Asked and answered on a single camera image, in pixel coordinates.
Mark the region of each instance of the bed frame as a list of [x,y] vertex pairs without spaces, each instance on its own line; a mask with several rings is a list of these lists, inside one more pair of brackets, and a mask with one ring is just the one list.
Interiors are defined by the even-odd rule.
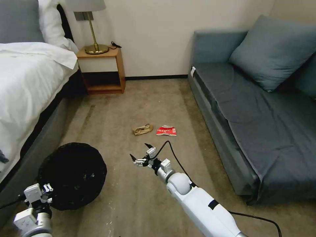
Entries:
[[[73,41],[72,33],[61,5],[57,6],[62,18],[65,37]],[[41,113],[34,131],[25,142],[21,159],[0,183],[0,206],[10,203],[23,193],[23,190],[34,183],[38,169],[43,160],[59,145],[67,116],[68,99],[73,92],[84,92],[83,78],[80,70],[73,74],[69,82],[56,95],[52,103]],[[0,229],[13,214],[16,205],[0,210]]]

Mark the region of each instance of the wooden nightstand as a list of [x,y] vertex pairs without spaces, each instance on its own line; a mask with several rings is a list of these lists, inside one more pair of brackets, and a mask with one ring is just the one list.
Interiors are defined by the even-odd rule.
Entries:
[[97,55],[86,54],[81,49],[77,57],[89,95],[124,93],[125,72],[120,48]]

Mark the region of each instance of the white duvet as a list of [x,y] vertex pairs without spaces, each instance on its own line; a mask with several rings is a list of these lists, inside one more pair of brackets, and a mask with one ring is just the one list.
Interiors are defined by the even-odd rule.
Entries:
[[76,55],[41,42],[0,44],[0,182],[19,160],[21,148],[76,70]]

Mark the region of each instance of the red packaging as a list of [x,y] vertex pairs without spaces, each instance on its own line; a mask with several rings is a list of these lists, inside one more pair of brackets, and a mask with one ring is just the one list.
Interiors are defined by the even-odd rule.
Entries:
[[156,135],[157,136],[161,136],[161,135],[176,136],[177,132],[175,131],[174,127],[163,125],[162,127],[157,129]]

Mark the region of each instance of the sofa armrest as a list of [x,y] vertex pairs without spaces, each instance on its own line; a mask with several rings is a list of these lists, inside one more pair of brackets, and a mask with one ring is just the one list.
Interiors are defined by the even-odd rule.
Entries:
[[195,31],[191,54],[194,63],[225,63],[244,40],[247,31]]

